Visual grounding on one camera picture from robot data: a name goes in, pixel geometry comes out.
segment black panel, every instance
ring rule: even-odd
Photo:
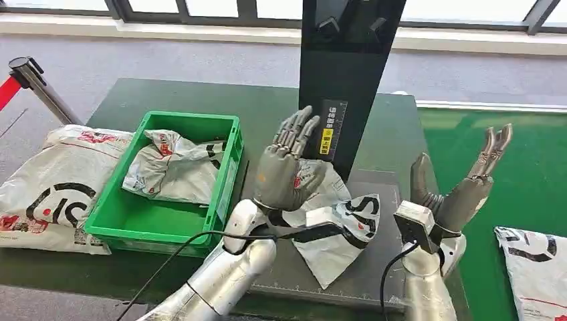
[[[312,105],[314,113],[322,116],[305,157],[332,161],[344,180],[354,162],[404,6],[403,0],[304,1],[299,108]],[[340,133],[333,132],[332,156],[326,153],[329,148],[321,148],[329,101],[347,105]]]

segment gray carpet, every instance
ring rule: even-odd
[[[29,55],[82,120],[121,77],[299,84],[298,47],[8,35],[0,35],[0,81],[7,77],[10,59]],[[565,58],[396,51],[379,90],[404,90],[419,100],[567,104],[566,76]],[[0,112],[0,182],[34,155],[47,132],[59,125],[30,91],[20,92]],[[0,302],[2,321],[111,320],[119,309],[115,300],[3,286]],[[145,310],[137,306],[130,317]]]

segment silver robotic arm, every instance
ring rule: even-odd
[[[281,211],[295,211],[323,181],[324,168],[315,171],[311,181],[295,188],[300,169],[299,158],[313,129],[319,122],[308,120],[311,106],[296,112],[284,121],[260,158],[255,178],[253,200],[244,199],[235,206],[225,232],[232,235],[274,235],[274,239],[254,241],[224,236],[207,256],[202,266],[155,309],[138,321],[212,321],[230,313],[242,295],[275,259],[275,238],[309,240],[314,229],[341,233],[336,225],[313,227],[278,227],[273,218]]]
[[[394,217],[408,243],[417,247],[402,258],[406,274],[405,316],[410,321],[450,321],[457,315],[443,283],[465,252],[461,231],[486,202],[492,170],[512,139],[512,125],[494,134],[485,132],[485,146],[473,168],[448,195],[428,192],[425,171],[431,166],[422,154],[411,167],[411,202],[403,201]]]
[[[321,167],[302,188],[295,188],[299,158],[319,122],[318,116],[308,120],[311,112],[308,106],[281,124],[273,143],[261,156],[253,199],[242,200],[235,206],[225,228],[232,235],[271,238],[245,240],[223,236],[191,278],[138,321],[220,320],[272,265],[276,238],[307,242],[344,232],[331,222],[280,226],[282,210],[299,209],[324,178],[325,170]],[[485,147],[473,169],[448,195],[428,192],[425,170],[430,161],[426,154],[412,166],[411,202],[403,201],[394,215],[403,239],[408,242],[404,249],[411,249],[402,258],[409,303],[407,320],[456,320],[443,278],[465,250],[461,230],[486,201],[493,184],[490,174],[511,138],[511,125],[504,126],[496,135],[489,128]]]

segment yellow sticker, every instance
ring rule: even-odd
[[[319,154],[329,155],[329,148],[331,148],[332,137],[333,130],[331,128],[323,129],[323,137],[321,138],[321,148],[319,148]]]

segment white plastic bag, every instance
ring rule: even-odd
[[[131,138],[78,125],[50,132],[0,187],[0,247],[109,254],[81,226]]]
[[[567,239],[495,227],[520,321],[567,321]]]
[[[0,217],[0,246],[47,251],[110,254],[108,246],[96,237],[87,234],[82,227],[77,229],[47,221],[30,221],[14,215]]]
[[[380,219],[380,198],[377,194],[351,200],[344,182],[331,163],[321,160],[301,160],[298,185],[308,181],[315,166],[324,163],[325,179],[316,192],[294,212],[284,212],[283,219],[291,226],[334,222],[344,227],[345,235],[334,235],[294,245],[309,269],[326,289],[358,257],[376,234]]]
[[[145,130],[144,135],[153,145],[138,152],[122,188],[149,199],[208,205],[225,143],[197,145],[171,130]]]

